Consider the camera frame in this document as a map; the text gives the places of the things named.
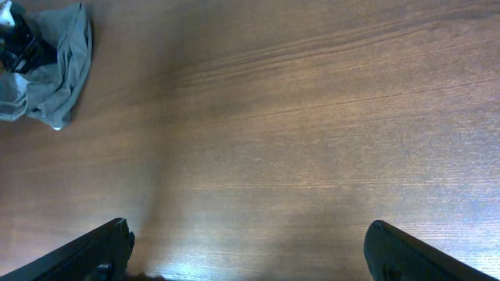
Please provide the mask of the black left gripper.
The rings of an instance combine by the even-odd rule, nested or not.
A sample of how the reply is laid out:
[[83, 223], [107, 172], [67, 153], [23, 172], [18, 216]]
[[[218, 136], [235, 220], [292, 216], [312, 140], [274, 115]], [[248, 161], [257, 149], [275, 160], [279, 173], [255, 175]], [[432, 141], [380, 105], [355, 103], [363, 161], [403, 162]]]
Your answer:
[[1, 28], [1, 63], [9, 73], [25, 74], [57, 62], [57, 51], [36, 35], [20, 14], [12, 14], [13, 27]]

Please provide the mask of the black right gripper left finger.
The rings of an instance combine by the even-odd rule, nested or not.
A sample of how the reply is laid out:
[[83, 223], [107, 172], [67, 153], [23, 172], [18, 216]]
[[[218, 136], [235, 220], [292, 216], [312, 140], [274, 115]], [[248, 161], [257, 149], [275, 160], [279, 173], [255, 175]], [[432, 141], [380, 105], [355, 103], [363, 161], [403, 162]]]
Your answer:
[[115, 218], [3, 275], [1, 281], [120, 281], [126, 275], [134, 241], [127, 220]]

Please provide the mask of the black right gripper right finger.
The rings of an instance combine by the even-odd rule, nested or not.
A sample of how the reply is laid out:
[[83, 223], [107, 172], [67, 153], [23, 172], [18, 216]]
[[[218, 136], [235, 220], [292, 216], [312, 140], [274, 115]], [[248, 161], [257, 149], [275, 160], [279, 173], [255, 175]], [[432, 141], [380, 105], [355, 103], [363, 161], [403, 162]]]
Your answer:
[[363, 253], [370, 274], [376, 281], [495, 281], [494, 277], [382, 220], [370, 224]]

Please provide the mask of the grey shorts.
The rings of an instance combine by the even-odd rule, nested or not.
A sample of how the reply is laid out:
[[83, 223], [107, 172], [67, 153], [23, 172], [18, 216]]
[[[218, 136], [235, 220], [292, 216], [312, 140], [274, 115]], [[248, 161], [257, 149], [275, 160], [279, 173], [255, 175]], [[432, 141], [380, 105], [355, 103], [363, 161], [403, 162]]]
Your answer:
[[57, 51], [57, 62], [28, 73], [9, 73], [1, 63], [1, 119], [37, 119], [54, 130], [70, 123], [72, 110], [88, 77], [93, 52], [93, 29], [81, 2], [64, 9], [27, 13], [12, 2], [29, 28]]

